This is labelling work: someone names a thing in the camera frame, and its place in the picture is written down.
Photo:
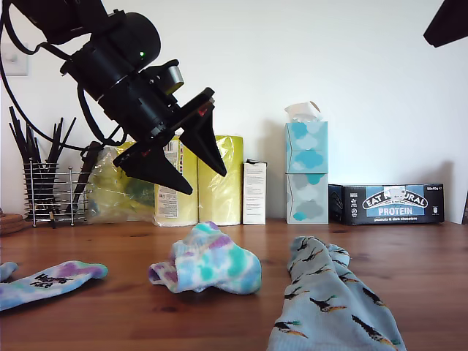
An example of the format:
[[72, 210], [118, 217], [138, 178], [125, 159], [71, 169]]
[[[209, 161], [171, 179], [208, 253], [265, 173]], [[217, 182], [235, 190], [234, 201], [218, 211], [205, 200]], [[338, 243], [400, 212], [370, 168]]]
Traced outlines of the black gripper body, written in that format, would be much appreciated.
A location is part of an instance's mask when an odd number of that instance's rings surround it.
[[163, 148], [197, 110], [214, 106], [214, 90], [205, 88], [179, 106], [160, 82], [147, 75], [124, 75], [97, 81], [97, 102], [144, 151]]

